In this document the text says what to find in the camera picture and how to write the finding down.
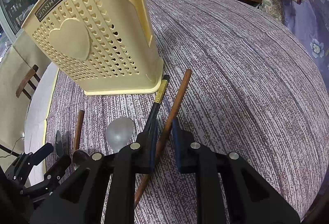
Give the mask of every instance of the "black label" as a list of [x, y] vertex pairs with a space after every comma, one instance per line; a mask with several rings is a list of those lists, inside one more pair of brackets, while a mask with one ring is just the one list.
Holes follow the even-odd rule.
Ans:
[[35, 13], [35, 16], [37, 19], [42, 21], [42, 19], [51, 11], [54, 6], [56, 6], [60, 1], [62, 0], [46, 0], [45, 2], [42, 3], [40, 8], [37, 10]]

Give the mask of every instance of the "metal screw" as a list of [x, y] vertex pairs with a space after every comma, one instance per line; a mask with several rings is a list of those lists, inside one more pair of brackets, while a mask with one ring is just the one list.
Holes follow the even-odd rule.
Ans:
[[199, 149], [201, 147], [200, 143], [198, 142], [192, 142], [190, 146], [192, 149]]
[[138, 142], [131, 143], [130, 148], [131, 149], [139, 149], [140, 144]]
[[236, 160], [239, 158], [239, 155], [235, 152], [231, 152], [228, 156], [233, 160]]
[[102, 154], [101, 153], [94, 153], [92, 155], [92, 159], [95, 160], [95, 161], [98, 161], [102, 158]]

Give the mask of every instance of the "yellow plastic basket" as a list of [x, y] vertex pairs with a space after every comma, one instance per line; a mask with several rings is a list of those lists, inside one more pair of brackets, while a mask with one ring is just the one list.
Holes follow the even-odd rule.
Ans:
[[22, 28], [86, 95], [160, 87], [163, 60], [145, 0], [39, 0]]

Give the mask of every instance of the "wooden stick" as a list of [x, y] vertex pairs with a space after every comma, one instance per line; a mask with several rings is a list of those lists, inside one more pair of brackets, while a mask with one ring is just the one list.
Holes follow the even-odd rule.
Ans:
[[73, 151], [76, 151], [77, 149], [79, 149], [81, 129], [82, 129], [82, 123], [83, 123], [83, 117], [84, 117], [84, 115], [85, 115], [85, 111], [84, 110], [79, 110], [77, 125], [75, 126], [75, 136], [74, 136], [74, 148], [73, 148]]
[[[166, 146], [166, 142], [167, 142], [167, 139], [169, 138], [169, 134], [170, 134], [171, 127], [172, 127], [172, 120], [177, 116], [177, 113], [181, 106], [187, 85], [189, 84], [191, 75], [192, 75], [192, 70], [187, 69], [184, 74], [182, 83], [179, 87], [179, 90], [177, 92], [176, 98], [174, 100], [174, 104], [172, 105], [171, 111], [168, 115], [167, 121], [162, 130], [159, 141], [157, 142], [157, 148], [155, 151], [155, 165], [157, 165], [159, 157], [160, 157], [163, 149]], [[145, 174], [143, 176], [143, 179], [142, 179], [141, 183], [139, 184], [138, 189], [135, 193], [135, 207], [137, 206], [140, 198], [142, 197], [142, 195], [146, 189], [146, 186], [147, 186], [148, 182], [150, 181], [151, 176], [152, 176], [152, 174]]]

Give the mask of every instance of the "floral cloth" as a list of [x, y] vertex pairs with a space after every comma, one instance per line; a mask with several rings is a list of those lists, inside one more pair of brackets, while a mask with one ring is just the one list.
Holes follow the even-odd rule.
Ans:
[[297, 37], [318, 67], [329, 93], [329, 0], [281, 0], [283, 24]]
[[263, 0], [259, 9], [270, 14], [274, 19], [282, 22], [282, 7], [280, 0]]

